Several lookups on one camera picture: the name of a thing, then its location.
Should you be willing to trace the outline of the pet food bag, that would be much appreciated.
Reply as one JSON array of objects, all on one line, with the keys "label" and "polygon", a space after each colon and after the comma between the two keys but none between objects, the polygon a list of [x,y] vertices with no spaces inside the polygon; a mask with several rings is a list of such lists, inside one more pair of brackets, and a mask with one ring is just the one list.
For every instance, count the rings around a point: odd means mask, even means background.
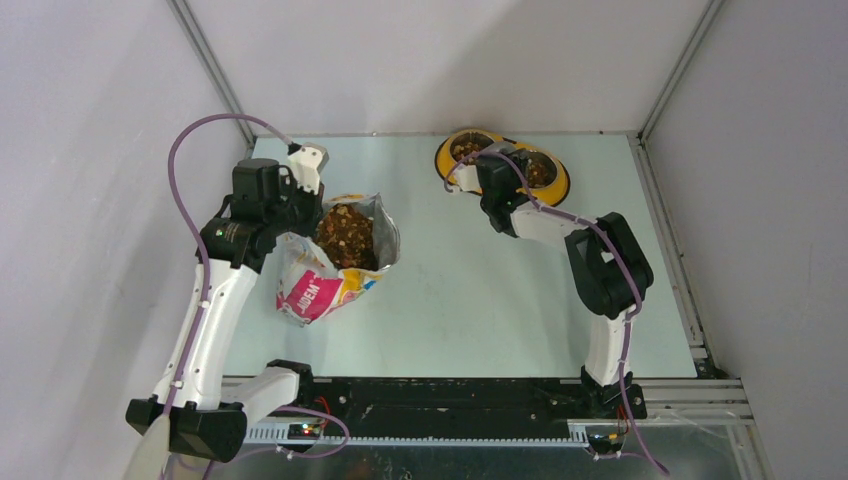
[{"label": "pet food bag", "polygon": [[284,234],[276,309],[301,326],[312,324],[358,299],[381,280],[400,257],[400,232],[380,194],[332,198],[322,205],[322,218],[330,207],[340,203],[351,204],[373,220],[379,268],[376,271],[337,269],[314,243],[314,235]]}]

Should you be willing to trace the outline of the yellow double pet bowl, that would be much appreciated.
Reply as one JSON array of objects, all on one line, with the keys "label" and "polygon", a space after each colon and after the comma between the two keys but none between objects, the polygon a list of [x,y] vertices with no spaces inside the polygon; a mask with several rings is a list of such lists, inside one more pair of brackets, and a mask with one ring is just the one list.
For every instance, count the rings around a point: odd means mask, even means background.
[{"label": "yellow double pet bowl", "polygon": [[497,142],[506,142],[527,152],[528,159],[520,160],[518,164],[536,198],[551,206],[558,206],[565,200],[571,179],[557,157],[540,147],[479,128],[458,130],[439,145],[434,155],[437,174],[444,180],[458,160]]}]

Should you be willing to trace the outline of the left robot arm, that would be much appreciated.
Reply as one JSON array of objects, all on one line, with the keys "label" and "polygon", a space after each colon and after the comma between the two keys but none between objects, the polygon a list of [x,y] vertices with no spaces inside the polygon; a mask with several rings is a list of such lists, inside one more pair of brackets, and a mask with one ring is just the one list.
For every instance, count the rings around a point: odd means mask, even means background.
[{"label": "left robot arm", "polygon": [[271,361],[239,386],[223,387],[224,363],[265,259],[284,233],[315,227],[321,212],[323,154],[297,153],[285,165],[248,159],[232,171],[232,191],[202,229],[190,304],[162,378],[147,399],[134,399],[126,421],[142,440],[132,465],[163,469],[173,453],[226,463],[247,430],[282,407],[304,416],[316,403],[301,368]]}]

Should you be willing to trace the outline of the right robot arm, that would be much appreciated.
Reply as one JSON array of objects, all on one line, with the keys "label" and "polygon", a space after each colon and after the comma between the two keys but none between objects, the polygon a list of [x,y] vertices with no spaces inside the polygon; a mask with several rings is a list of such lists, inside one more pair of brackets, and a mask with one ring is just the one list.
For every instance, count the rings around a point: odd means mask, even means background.
[{"label": "right robot arm", "polygon": [[558,210],[530,192],[519,151],[479,152],[475,159],[481,209],[495,231],[563,253],[577,295],[595,316],[581,392],[585,411],[606,418],[622,403],[632,380],[633,323],[654,274],[627,220],[619,213],[590,218]]}]

